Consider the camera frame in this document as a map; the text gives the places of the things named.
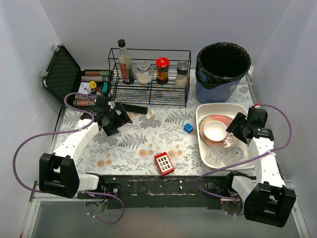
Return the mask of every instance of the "white wall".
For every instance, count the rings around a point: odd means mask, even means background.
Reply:
[[[61,105],[40,85],[39,71],[59,39],[38,0],[1,0],[0,35],[0,236],[17,238],[31,193],[15,180],[12,157],[26,138],[54,130]],[[36,139],[18,155],[17,170],[27,185],[38,180],[39,158],[51,140]]]
[[[291,0],[40,0],[82,68],[104,68],[111,47],[192,50],[228,41],[253,64]]]
[[[277,153],[282,172],[292,179],[311,237],[317,237],[317,1],[292,0],[253,71],[258,102],[285,111],[293,138]],[[287,124],[269,110],[268,128],[285,143]]]

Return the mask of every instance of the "spice jar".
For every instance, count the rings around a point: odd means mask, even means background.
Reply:
[[[187,84],[187,72],[189,69],[189,64],[186,61],[180,61],[176,65],[177,75],[175,78],[175,85],[179,88],[184,88]]]
[[[153,70],[149,62],[140,61],[134,70],[134,77],[143,84],[150,83],[153,79]]]
[[[168,68],[169,59],[168,58],[158,58],[157,59],[157,83],[160,85],[167,84],[168,82]]]

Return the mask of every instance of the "red lid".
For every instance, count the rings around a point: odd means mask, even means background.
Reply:
[[[168,58],[158,58],[157,59],[157,66],[161,68],[165,68],[169,66],[169,59]]]

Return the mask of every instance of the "gray floor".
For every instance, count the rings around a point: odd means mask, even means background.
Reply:
[[[292,215],[284,228],[277,228],[218,212],[205,208],[129,208],[119,223],[107,225],[87,216],[84,202],[41,202],[32,237],[299,237]],[[114,221],[120,213],[106,210],[103,217]]]

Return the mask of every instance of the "jar with red lid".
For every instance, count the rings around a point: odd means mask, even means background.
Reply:
[[[168,58],[158,58],[157,59],[157,83],[160,85],[165,85],[168,82],[168,68],[169,59]]]

